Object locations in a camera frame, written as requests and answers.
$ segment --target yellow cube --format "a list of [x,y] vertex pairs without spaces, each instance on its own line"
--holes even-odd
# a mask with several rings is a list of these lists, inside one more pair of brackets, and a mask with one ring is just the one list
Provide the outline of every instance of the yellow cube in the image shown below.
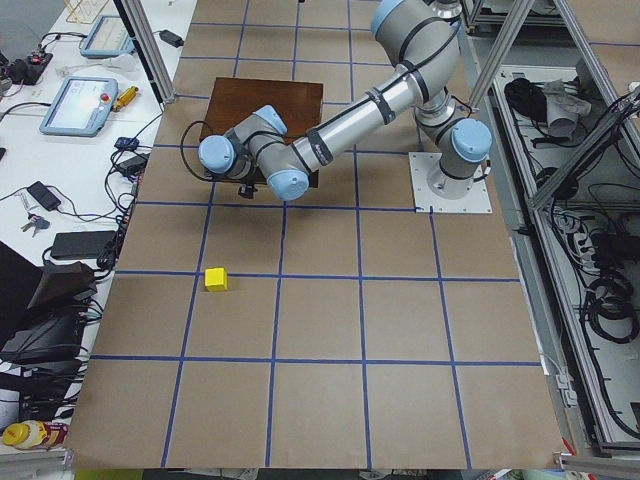
[[207,268],[204,271],[204,286],[210,292],[224,292],[227,290],[227,271],[222,267]]

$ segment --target robotic arm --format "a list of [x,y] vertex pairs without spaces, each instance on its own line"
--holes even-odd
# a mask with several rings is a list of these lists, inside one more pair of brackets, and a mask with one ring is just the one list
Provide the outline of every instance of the robotic arm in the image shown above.
[[383,0],[371,31],[395,67],[391,78],[290,145],[284,122],[264,106],[224,135],[205,138],[201,163],[218,178],[238,181],[257,167],[278,198],[292,201],[309,187],[309,174],[413,106],[419,127],[442,151],[430,187],[444,198],[462,198],[492,139],[484,124],[463,118],[445,88],[459,57],[451,23],[460,11],[458,0]]

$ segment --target bottle with yellow cap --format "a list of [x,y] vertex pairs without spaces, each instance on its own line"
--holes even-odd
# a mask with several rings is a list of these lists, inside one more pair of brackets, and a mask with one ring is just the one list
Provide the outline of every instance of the bottle with yellow cap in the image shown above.
[[21,450],[51,448],[64,441],[68,430],[69,426],[64,423],[27,420],[5,428],[2,443]]

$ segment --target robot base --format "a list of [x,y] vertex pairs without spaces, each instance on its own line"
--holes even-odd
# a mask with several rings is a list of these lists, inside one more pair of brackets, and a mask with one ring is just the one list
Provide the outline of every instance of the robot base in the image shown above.
[[[492,213],[489,193],[484,181],[473,183],[469,193],[458,200],[449,200],[435,194],[427,185],[427,176],[433,168],[438,168],[439,153],[409,153],[411,183],[416,212],[429,213]],[[476,177],[482,175],[478,167]]]

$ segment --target tablet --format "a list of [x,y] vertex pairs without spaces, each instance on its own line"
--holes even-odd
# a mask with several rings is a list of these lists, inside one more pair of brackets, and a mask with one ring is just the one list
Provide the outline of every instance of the tablet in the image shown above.
[[88,58],[117,57],[133,50],[133,41],[117,15],[100,15],[80,44],[80,55]]
[[40,125],[46,135],[93,137],[118,96],[113,78],[67,77]]

